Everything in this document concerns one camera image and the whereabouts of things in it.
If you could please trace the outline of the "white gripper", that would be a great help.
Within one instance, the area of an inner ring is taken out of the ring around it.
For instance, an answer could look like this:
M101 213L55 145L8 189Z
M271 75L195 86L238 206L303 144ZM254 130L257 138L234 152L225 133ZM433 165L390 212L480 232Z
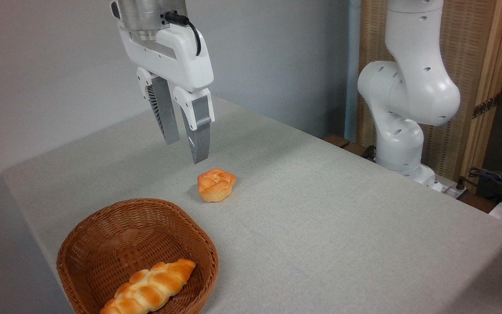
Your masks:
M213 83L214 74L203 36L199 36L201 51L197 55L197 42L189 27L173 24L158 30L153 40L143 40L123 24L118 24L118 30L129 59L139 66L137 79L143 99L150 104L166 144L180 140L170 81L179 86L173 95L181 107L193 162L207 159L210 124L215 121L207 87Z

